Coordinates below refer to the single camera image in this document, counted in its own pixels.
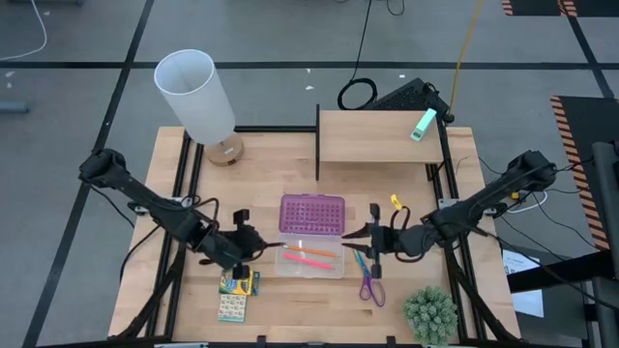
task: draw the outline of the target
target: wooden lamp base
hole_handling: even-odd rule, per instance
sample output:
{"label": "wooden lamp base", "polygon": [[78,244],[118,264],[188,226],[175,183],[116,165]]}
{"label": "wooden lamp base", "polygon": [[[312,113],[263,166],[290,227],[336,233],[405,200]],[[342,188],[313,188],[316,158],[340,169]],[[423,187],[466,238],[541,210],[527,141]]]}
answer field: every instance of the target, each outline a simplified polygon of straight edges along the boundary
{"label": "wooden lamp base", "polygon": [[204,147],[206,158],[214,165],[232,165],[241,159],[245,147],[239,134],[233,132],[224,141]]}

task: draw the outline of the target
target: wooden table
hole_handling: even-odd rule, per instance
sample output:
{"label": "wooden table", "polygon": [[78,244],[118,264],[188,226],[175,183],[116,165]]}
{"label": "wooden table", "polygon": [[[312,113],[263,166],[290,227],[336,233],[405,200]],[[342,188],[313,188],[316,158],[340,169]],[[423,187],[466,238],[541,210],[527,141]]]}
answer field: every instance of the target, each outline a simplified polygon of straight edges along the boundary
{"label": "wooden table", "polygon": [[[472,131],[450,128],[448,135],[459,192],[467,197],[484,187]],[[418,221],[436,208],[432,184],[427,181],[423,164],[323,162],[320,181],[316,182],[313,133],[242,133],[242,136],[246,152],[238,163],[217,167],[207,159],[202,162],[198,194],[204,199],[215,196],[220,200],[222,229],[232,228],[234,211],[249,208],[249,224],[266,241],[276,240],[280,199],[285,193],[342,196],[346,201],[347,233],[369,220],[368,207],[372,202],[380,204],[382,222],[387,224],[394,210],[390,202],[392,193],[410,207],[411,221]],[[182,128],[160,128],[146,180],[146,185],[160,195],[171,195],[182,137]],[[185,189],[189,186],[190,173],[188,169]],[[204,207],[203,212],[211,214],[212,208]],[[493,233],[491,219],[484,219],[481,224]],[[132,244],[153,226],[149,217],[139,217]],[[519,336],[499,245],[476,234],[469,236],[469,242],[481,296],[505,327]],[[161,244],[162,233],[141,247],[127,265],[110,325],[111,334],[122,331],[152,293]],[[275,254],[275,250],[269,249],[251,263],[262,273],[260,295],[249,298],[246,321],[238,324],[217,320],[221,269],[200,266],[200,255],[188,253],[174,340],[255,342],[258,335],[266,334],[270,342],[371,343],[385,342],[387,335],[394,335],[398,343],[410,343],[414,342],[413,333],[400,311],[404,300],[428,285],[440,286],[450,293],[445,257],[438,247],[416,264],[399,263],[393,255],[382,257],[381,282],[387,293],[382,308],[359,299],[362,274],[352,251],[346,253],[343,279],[279,277]],[[470,305],[467,300],[463,303],[469,336],[474,336]],[[167,299],[162,301],[158,333],[162,333],[166,309]]]}

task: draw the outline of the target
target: wooden shelf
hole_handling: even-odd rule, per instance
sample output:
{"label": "wooden shelf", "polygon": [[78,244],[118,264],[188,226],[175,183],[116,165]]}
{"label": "wooden shelf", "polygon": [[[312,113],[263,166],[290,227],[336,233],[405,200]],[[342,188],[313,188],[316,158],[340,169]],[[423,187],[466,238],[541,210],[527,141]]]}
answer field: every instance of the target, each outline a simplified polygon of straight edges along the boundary
{"label": "wooden shelf", "polygon": [[424,114],[320,110],[320,161],[440,163],[443,154],[435,122],[420,142],[410,138]]}

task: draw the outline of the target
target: scissors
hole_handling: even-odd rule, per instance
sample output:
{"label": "scissors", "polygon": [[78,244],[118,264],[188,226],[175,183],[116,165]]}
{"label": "scissors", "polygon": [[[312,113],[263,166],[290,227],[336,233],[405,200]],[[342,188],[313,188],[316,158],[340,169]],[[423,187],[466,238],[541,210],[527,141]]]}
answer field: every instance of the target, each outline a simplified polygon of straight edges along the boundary
{"label": "scissors", "polygon": [[369,272],[368,266],[366,266],[366,262],[361,256],[361,253],[357,250],[353,250],[353,252],[355,253],[359,266],[361,266],[361,270],[364,272],[364,279],[361,283],[361,290],[359,290],[359,297],[363,301],[367,301],[372,298],[379,307],[385,305],[385,289],[383,288],[383,285],[380,281],[371,277],[371,273]]}

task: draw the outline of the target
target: black keyboard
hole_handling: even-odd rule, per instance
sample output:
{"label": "black keyboard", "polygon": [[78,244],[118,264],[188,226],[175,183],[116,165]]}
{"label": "black keyboard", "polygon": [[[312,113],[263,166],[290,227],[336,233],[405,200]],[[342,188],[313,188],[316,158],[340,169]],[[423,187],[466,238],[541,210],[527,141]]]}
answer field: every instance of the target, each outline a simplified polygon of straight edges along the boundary
{"label": "black keyboard", "polygon": [[366,110],[415,110],[425,111],[428,108],[436,110],[442,116],[449,106],[438,97],[434,87],[421,78],[399,87],[394,92],[373,102]]}

